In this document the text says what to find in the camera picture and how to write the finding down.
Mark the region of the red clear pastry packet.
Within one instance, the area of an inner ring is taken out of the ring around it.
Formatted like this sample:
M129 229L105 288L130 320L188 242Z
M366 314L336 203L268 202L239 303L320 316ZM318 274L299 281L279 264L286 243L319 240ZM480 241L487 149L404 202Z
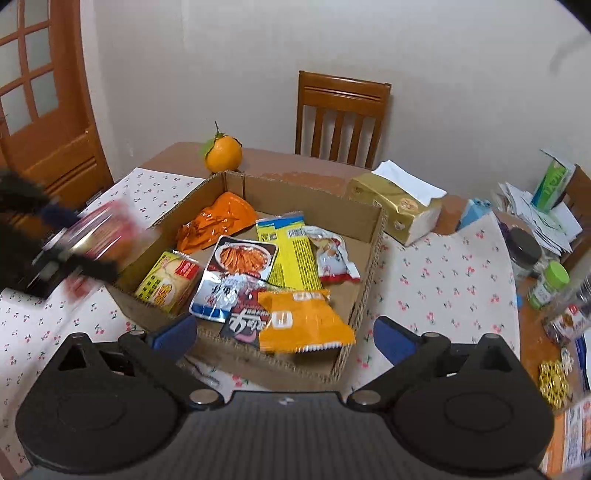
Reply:
M132 203L121 197L104 203L65 230L57 246L67 260L71 256L84 256L115 261L119 277L154 238L155 234L140 222ZM72 272L66 278L66 291L70 298L78 300L88 295L97 283L114 284L117 280L103 282Z

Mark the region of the yellow orange snack packet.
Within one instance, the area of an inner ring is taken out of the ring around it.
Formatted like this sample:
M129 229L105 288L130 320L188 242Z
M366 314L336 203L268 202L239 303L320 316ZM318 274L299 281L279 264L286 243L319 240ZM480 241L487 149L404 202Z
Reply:
M353 328L329 303L329 290L260 292L257 302L270 314L259 333L259 350L301 353L353 345Z

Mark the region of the cherry print tablecloth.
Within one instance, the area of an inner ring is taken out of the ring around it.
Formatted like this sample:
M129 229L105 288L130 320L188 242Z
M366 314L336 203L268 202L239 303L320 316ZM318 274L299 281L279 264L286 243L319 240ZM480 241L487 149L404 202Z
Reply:
M353 210L346 210L346 198L318 188L297 185L295 180L256 178L245 180L263 183L263 193L271 201L279 201L280 194L292 200L295 207L280 208L280 214L290 210L305 210L304 201L311 201L311 213L320 213L324 200L335 200L329 206L329 220L353 226ZM204 182L179 174L135 168L102 194L88 208L89 211L107 200L125 195L133 201L137 215L151 226L184 200L190 192ZM307 225L320 225L311 221L304 211ZM345 373L339 380L342 393L349 394L387 369L386 357L379 353L374 340L374 323L380 315L389 316L416 334L436 331L453 342L476 343L485 333L504 337L519 357L520 334L516 303L514 274L510 272L509 258L501 242L499 228L493 227L492 217L485 216L460 233L450 236L434 232L403 247L384 233L379 245L377 267L363 322L356 345L346 363ZM1 466L4 479L13 478L29 468L14 427L16 412L61 340L74 331L89 333L94 340L114 340L118 334L137 327L130 314L115 306L114 297L100 287L76 308L69 306L63 289L59 287L46 302L29 299L13 291L1 294ZM221 356L204 359L204 346L199 335L197 354L189 360L197 368L182 360L190 373L219 389L228 397L233 391L260 390L266 387L263 374L252 373L246 363L222 366Z

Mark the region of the wooden glass panel door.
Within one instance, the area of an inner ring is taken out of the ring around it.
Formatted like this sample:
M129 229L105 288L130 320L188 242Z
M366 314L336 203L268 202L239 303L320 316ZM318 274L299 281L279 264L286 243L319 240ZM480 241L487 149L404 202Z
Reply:
M83 209L113 184L90 105L80 4L1 4L1 164Z

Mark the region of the black red packet in box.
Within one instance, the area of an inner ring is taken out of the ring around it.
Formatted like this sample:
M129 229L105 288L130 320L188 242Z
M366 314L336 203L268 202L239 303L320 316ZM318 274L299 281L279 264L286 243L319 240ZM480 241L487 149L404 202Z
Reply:
M240 292L221 327L221 338L259 349L259 334L270 322L270 313L257 301L264 288Z

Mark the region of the white noodle picture packet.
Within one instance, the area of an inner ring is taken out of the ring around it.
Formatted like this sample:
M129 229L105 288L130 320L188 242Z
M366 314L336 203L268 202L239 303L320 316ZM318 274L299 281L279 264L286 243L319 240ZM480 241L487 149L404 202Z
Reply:
M224 323L240 292L269 279L276 251L271 243L221 236L189 304L189 313Z

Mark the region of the white red small packet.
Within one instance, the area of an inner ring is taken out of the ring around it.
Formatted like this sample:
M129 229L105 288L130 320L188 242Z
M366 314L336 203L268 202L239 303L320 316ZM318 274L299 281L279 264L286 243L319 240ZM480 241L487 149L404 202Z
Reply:
M304 234L315 247L318 278L324 284L359 282L356 264L349 260L346 242L341 236L318 226L304 226Z

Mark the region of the crumpled orange snack bag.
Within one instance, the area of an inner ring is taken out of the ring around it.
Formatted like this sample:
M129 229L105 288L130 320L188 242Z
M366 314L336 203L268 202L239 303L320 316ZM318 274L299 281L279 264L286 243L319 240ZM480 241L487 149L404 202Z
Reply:
M197 217L182 225L176 235L176 250L184 254L204 250L223 235L231 236L256 224L256 210L230 192L219 196Z

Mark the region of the gold tissue pack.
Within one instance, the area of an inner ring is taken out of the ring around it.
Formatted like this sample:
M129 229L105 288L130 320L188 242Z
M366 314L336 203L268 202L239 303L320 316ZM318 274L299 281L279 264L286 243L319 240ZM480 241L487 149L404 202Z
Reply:
M405 247L432 232L447 192L404 170L392 160L349 181L346 196L381 207L388 215L385 231Z

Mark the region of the dark lid glass jar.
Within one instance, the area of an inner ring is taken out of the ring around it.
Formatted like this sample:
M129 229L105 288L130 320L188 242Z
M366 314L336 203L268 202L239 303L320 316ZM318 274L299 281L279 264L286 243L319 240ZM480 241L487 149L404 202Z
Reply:
M508 231L505 241L515 282L520 284L541 259L542 249L530 233L518 227Z

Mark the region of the light blue small box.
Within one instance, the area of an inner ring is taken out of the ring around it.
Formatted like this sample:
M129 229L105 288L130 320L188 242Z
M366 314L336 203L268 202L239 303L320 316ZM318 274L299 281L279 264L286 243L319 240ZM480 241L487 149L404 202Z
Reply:
M466 207L460 216L456 230L462 230L473 222L477 221L491 210L491 203L488 200L479 198L469 199Z

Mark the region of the green lid jar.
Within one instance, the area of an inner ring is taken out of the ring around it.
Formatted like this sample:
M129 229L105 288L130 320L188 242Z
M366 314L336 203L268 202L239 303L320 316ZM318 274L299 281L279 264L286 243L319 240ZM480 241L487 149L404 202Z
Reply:
M548 305L570 283L570 276L558 261L551 261L539 275L537 283L527 295L528 303L536 310Z

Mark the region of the orange fruit with leaf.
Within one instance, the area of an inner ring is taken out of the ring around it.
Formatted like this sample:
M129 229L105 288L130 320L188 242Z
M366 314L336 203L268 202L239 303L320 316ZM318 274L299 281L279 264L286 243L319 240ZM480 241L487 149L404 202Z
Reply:
M219 129L214 122L214 136L202 144L199 156L211 174L238 171L242 165L242 143Z

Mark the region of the pile of white papers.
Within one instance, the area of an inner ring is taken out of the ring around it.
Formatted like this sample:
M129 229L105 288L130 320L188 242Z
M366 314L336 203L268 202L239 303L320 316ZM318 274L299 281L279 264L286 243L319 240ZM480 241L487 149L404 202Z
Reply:
M498 187L503 209L525 222L541 247L560 256L573 252L574 242L583 228L564 202L544 213L531 204L530 192L507 182L499 183Z

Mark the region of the wooden chair at back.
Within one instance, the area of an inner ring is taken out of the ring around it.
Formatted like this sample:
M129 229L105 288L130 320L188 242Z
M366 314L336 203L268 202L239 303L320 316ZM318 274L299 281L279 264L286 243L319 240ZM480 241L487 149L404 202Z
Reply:
M335 116L329 143L329 161L337 162L341 152L346 120L353 122L346 163L358 162L362 142L363 124L373 123L370 130L368 152L363 168L373 167L380 145L384 121L390 104L392 85L369 80L321 74L301 70L297 76L297 120L295 120L294 153L301 154L304 145L304 110L315 111L311 133L311 158L321 156L322 132L325 117Z

